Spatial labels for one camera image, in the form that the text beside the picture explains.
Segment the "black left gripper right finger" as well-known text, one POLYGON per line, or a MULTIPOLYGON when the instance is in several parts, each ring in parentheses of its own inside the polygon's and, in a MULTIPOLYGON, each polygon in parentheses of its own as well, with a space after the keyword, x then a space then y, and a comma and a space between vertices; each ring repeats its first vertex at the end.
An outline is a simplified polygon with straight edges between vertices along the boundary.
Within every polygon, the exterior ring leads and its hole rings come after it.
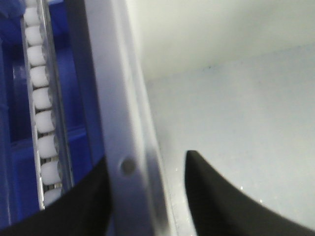
POLYGON ((228 182, 195 150, 186 152, 185 191, 199 236, 313 236, 228 182))

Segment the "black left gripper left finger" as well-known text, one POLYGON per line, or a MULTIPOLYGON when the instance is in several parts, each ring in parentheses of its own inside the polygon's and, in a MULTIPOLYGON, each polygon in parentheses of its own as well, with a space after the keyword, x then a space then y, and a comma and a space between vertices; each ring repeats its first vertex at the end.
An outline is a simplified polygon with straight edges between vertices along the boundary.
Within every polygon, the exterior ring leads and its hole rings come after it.
POLYGON ((102 158, 61 198, 23 221, 1 230, 2 236, 104 236, 112 212, 107 165, 102 158))

